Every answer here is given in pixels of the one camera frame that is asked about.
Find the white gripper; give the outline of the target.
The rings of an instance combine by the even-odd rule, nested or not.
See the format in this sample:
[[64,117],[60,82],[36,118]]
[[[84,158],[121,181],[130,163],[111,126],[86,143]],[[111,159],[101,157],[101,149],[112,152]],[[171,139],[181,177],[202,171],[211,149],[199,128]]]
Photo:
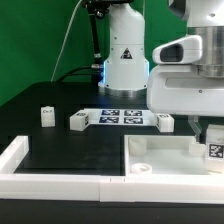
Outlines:
[[147,107],[153,113],[189,115],[200,142],[198,116],[224,117],[224,79],[199,76],[194,65],[158,65],[149,76]]

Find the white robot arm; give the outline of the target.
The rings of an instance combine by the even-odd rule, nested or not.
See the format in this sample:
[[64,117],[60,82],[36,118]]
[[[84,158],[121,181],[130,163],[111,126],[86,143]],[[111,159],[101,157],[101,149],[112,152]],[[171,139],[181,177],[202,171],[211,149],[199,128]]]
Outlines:
[[187,22],[186,35],[155,48],[150,68],[143,16],[127,3],[110,3],[110,53],[99,90],[144,93],[150,111],[187,115],[199,133],[198,117],[224,117],[224,0],[168,0],[168,8]]

